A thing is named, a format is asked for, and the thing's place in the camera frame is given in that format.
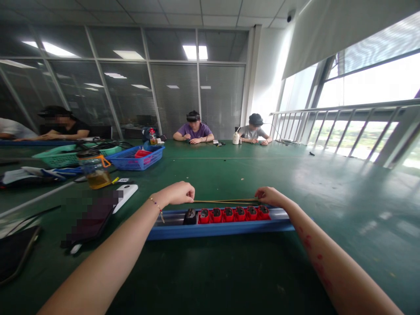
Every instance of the black t-shirt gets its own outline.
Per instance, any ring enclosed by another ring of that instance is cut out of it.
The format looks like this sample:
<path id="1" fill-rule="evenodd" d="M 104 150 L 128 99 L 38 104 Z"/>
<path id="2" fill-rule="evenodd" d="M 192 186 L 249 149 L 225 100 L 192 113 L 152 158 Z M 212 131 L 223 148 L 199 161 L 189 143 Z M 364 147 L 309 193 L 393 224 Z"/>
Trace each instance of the black t-shirt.
<path id="1" fill-rule="evenodd" d="M 56 132 L 59 132 L 60 134 L 77 134 L 77 132 L 79 130 L 91 130 L 91 128 L 89 127 L 88 124 L 80 121 L 80 120 L 76 120 L 76 123 L 73 125 L 73 127 L 71 127 L 69 130 L 67 130 L 64 126 L 58 126 L 58 127 L 53 127 L 53 130 L 55 130 Z"/>

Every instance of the jar lid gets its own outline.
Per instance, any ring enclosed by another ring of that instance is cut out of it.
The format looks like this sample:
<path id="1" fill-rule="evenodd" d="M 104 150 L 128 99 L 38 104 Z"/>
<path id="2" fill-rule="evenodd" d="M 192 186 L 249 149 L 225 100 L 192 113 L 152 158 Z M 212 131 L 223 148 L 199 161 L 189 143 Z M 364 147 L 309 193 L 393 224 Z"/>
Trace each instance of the jar lid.
<path id="1" fill-rule="evenodd" d="M 99 152 L 98 149 L 89 149 L 89 150 L 84 150 L 84 151 L 80 151 L 76 154 L 76 156 L 78 158 L 93 158 L 96 156 L 101 155 L 101 153 Z"/>

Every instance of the person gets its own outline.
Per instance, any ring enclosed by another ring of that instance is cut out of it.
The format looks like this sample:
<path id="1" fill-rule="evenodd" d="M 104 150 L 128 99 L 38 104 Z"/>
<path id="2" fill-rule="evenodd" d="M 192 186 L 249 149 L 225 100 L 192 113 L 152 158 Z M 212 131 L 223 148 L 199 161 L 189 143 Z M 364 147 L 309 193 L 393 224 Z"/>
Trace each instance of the person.
<path id="1" fill-rule="evenodd" d="M 13 140 L 18 138 L 33 138 L 38 135 L 29 128 L 14 120 L 0 118 L 0 139 Z"/>
<path id="2" fill-rule="evenodd" d="M 261 129 L 263 123 L 264 122 L 260 114 L 252 114 L 249 117 L 249 125 L 241 127 L 238 131 L 242 141 L 255 144 L 258 143 L 258 137 L 263 137 L 265 139 L 261 142 L 261 145 L 268 145 L 271 141 L 273 141 L 273 138 Z"/>
<path id="3" fill-rule="evenodd" d="M 189 112 L 187 121 L 188 122 L 185 125 L 182 125 L 182 127 L 174 133 L 174 140 L 188 140 L 191 144 L 199 144 L 200 142 L 214 140 L 213 133 L 207 125 L 201 122 L 200 114 L 197 111 Z"/>
<path id="4" fill-rule="evenodd" d="M 61 106 L 47 106 L 38 116 L 45 118 L 51 130 L 37 137 L 23 137 L 15 141 L 40 141 L 40 140 L 77 140 L 86 138 L 90 127 L 73 116 L 71 111 Z"/>
<path id="5" fill-rule="evenodd" d="M 194 196 L 195 189 L 187 182 L 172 184 L 152 194 L 78 266 L 38 314 L 105 314 L 134 267 L 160 211 L 169 204 L 192 203 Z M 402 314 L 372 278 L 297 203 L 273 187 L 258 188 L 255 197 L 287 212 L 339 314 Z"/>

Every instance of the table surface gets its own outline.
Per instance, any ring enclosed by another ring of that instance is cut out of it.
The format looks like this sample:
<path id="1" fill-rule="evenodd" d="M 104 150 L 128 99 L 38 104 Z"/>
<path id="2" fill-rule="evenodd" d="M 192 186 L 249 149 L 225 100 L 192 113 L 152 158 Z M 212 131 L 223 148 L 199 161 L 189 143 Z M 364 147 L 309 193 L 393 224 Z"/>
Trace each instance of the table surface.
<path id="1" fill-rule="evenodd" d="M 103 236 L 82 246 L 75 256 L 60 248 L 60 240 L 92 200 L 116 187 L 92 191 L 87 183 L 70 185 L 0 219 L 0 235 L 4 235 L 22 218 L 62 205 L 31 223 L 40 224 L 43 232 L 22 273 L 0 288 L 2 314 L 34 314 L 151 193 L 180 180 L 189 181 L 200 200 L 250 198 L 260 186 L 276 187 L 298 202 L 404 313 L 418 313 L 417 177 L 324 151 L 311 156 L 305 146 L 234 146 L 229 140 L 223 147 L 172 140 L 165 146 L 163 158 L 146 171 L 112 174 L 130 177 L 139 190 L 112 216 Z M 35 151 L 39 148 L 10 148 L 7 155 L 25 158 Z M 2 167 L 0 172 L 13 167 Z M 39 189 L 39 195 L 44 193 L 45 188 Z M 24 202 L 36 192 L 16 192 L 15 197 Z M 14 206 L 11 195 L 1 205 L 6 210 Z M 149 241 L 108 314 L 261 311 L 335 314 L 294 231 Z"/>

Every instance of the bracelet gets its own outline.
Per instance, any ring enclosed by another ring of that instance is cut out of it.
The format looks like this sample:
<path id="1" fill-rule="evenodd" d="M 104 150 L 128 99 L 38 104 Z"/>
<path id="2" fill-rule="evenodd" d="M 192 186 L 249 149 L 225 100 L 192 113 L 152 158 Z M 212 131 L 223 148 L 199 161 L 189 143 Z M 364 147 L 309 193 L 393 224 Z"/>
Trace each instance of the bracelet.
<path id="1" fill-rule="evenodd" d="M 152 197 L 149 197 L 149 199 L 159 208 L 159 210 L 160 210 L 160 212 L 161 212 L 161 219 L 162 219 L 162 222 L 163 223 L 165 223 L 165 220 L 164 220 L 164 218 L 163 218 L 163 213 L 162 213 L 162 209 L 161 209 L 161 207 L 159 207 L 159 205 L 158 205 L 158 203 L 156 202 L 156 201 L 154 201 L 153 200 L 153 198 Z"/>

